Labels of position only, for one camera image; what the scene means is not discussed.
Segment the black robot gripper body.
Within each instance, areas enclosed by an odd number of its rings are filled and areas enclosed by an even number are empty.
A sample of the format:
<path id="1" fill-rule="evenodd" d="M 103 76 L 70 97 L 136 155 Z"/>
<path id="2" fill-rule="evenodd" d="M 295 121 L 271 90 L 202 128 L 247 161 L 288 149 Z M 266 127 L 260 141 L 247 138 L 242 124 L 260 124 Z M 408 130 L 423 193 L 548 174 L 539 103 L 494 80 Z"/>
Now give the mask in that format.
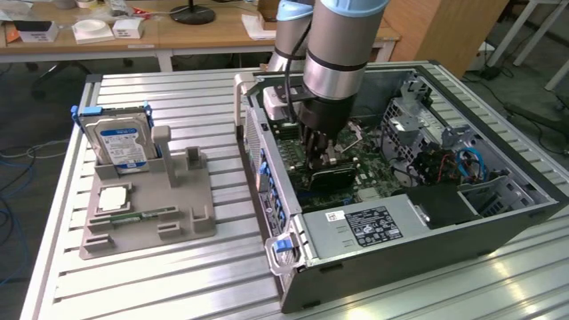
<path id="1" fill-rule="evenodd" d="M 308 139 L 312 133 L 336 139 L 347 126 L 358 96 L 342 100 L 330 100 L 320 97 L 302 102 L 299 121 L 302 137 Z"/>

